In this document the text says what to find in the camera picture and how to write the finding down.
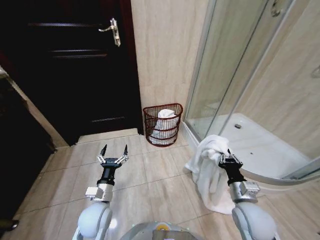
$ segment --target door handle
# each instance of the door handle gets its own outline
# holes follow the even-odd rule
[[[121,41],[120,41],[120,36],[119,36],[118,24],[117,24],[117,20],[115,20],[114,18],[111,18],[110,26],[108,28],[99,29],[99,32],[103,33],[103,32],[109,31],[109,30],[112,30],[112,32],[113,32],[114,44],[117,45],[118,47],[120,47]]]

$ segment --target red wire basket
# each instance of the red wire basket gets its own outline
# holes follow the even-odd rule
[[[158,117],[161,110],[174,111],[173,117]],[[179,103],[149,106],[143,109],[146,140],[157,147],[167,147],[174,144],[178,137],[179,124],[183,107]]]

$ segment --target shower enclosure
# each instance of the shower enclosure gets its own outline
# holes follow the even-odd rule
[[[288,23],[296,4],[209,1],[184,118],[198,141],[229,139],[248,177],[280,185],[320,168],[320,4]]]

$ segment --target tiled floor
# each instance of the tiled floor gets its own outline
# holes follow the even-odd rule
[[[128,144],[129,160],[115,174],[111,209],[115,228],[108,240],[118,240],[133,225],[166,221],[196,232],[208,240],[240,240],[232,216],[206,209],[184,164],[192,156],[179,136],[166,148],[154,147],[144,136],[132,135],[60,148],[39,174],[16,214],[20,225],[4,240],[70,240],[81,211],[92,204],[84,194],[95,186],[102,168],[100,149],[117,157]],[[278,225],[282,240],[319,240],[320,184],[286,194],[263,196],[258,203]]]

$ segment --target shower drain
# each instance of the shower drain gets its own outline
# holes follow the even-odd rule
[[[234,127],[235,127],[236,129],[242,128],[242,126],[241,126],[240,124],[238,124],[238,123],[236,123],[236,124],[234,125]]]

